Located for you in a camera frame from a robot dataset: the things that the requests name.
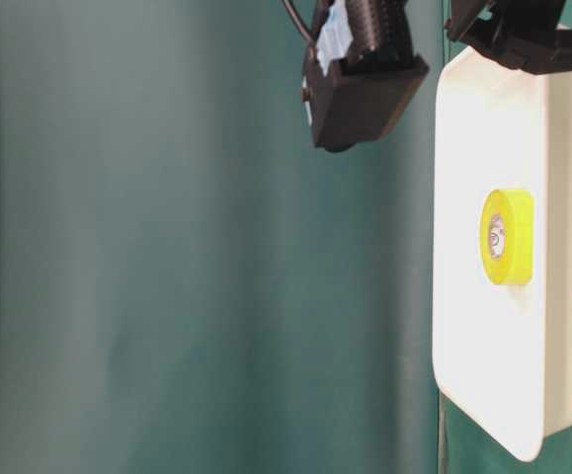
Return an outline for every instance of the tape roll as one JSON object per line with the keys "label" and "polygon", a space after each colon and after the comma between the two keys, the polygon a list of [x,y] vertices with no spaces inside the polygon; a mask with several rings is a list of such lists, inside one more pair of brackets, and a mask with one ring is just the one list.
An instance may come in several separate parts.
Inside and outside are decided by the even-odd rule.
{"label": "tape roll", "polygon": [[481,216],[481,257],[494,284],[528,284],[533,276],[533,197],[494,191]]}

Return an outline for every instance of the black bracket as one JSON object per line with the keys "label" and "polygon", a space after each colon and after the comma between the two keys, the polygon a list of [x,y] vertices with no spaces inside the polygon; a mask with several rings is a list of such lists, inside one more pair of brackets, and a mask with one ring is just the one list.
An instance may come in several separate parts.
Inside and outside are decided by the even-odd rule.
{"label": "black bracket", "polygon": [[[572,30],[559,30],[566,0],[451,0],[448,37],[509,69],[572,71]],[[481,18],[486,13],[489,18]]]}
{"label": "black bracket", "polygon": [[406,1],[346,0],[351,45],[323,68],[319,40],[335,1],[316,0],[308,28],[292,1],[283,0],[307,44],[302,99],[315,146],[344,151],[379,140],[397,125],[429,71],[413,51]]}

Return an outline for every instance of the cable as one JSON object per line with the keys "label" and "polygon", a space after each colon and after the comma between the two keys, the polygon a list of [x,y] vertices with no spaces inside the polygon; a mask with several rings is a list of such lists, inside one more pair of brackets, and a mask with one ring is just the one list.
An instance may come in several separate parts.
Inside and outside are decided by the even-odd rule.
{"label": "cable", "polygon": [[303,19],[296,10],[296,7],[292,3],[292,0],[282,0],[282,1],[284,2],[284,6],[286,7],[287,13],[289,14],[289,17],[292,19],[292,22],[294,23],[294,26],[296,27],[298,32],[301,34],[301,36],[308,45],[313,46],[315,43],[314,36],[312,35],[312,32],[309,30],[307,25],[305,25],[305,22],[303,22]]}

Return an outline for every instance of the green curtain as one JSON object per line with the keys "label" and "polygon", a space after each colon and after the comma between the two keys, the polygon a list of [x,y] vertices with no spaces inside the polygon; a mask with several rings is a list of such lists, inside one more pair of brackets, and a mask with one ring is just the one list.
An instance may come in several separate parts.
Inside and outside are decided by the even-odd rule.
{"label": "green curtain", "polygon": [[278,0],[0,0],[0,474],[436,472],[409,13],[427,83],[330,155]]}

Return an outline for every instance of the tape roll center hole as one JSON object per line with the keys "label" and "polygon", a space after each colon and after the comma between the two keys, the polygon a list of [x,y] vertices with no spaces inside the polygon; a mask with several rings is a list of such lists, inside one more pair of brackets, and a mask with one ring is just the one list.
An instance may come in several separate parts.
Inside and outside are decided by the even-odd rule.
{"label": "tape roll center hole", "polygon": [[501,214],[492,216],[487,239],[490,255],[494,260],[501,260],[501,257],[503,257],[503,253],[505,252],[505,240],[507,239],[505,222],[503,222]]}

